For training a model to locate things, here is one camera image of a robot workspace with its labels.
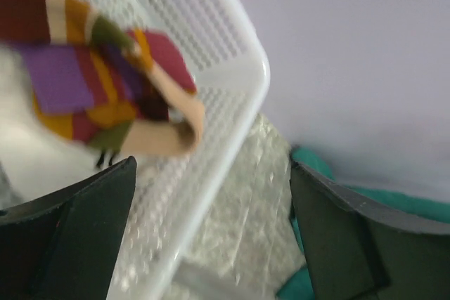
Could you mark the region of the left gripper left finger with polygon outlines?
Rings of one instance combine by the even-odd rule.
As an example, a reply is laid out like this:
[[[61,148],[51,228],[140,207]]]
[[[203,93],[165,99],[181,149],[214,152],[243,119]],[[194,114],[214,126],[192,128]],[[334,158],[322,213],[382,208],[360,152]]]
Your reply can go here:
[[[135,187],[128,157],[1,211],[1,298],[106,299]]]

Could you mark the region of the maroon orange striped sock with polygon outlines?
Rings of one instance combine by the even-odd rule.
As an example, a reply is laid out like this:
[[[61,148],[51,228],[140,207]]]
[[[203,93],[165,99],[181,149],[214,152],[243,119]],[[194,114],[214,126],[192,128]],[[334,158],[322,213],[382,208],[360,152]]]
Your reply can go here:
[[[37,119],[101,152],[182,155],[205,108],[164,33],[124,30],[84,0],[1,0],[1,41],[22,57]]]

